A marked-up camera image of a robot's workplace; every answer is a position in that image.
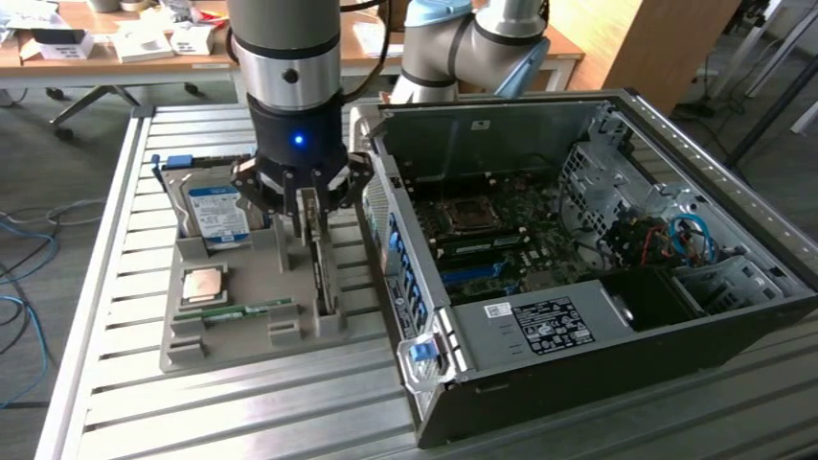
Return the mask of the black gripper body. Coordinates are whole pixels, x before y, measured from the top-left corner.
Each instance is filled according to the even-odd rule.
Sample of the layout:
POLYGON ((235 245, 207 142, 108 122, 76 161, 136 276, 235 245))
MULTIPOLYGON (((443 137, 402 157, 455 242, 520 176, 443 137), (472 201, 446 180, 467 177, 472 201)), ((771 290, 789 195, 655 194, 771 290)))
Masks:
POLYGON ((257 165, 261 173, 284 185, 292 173, 296 188, 312 187, 314 170, 328 182, 348 162, 343 143, 342 99, 306 110, 269 108, 256 98, 248 99, 257 138, 257 165))

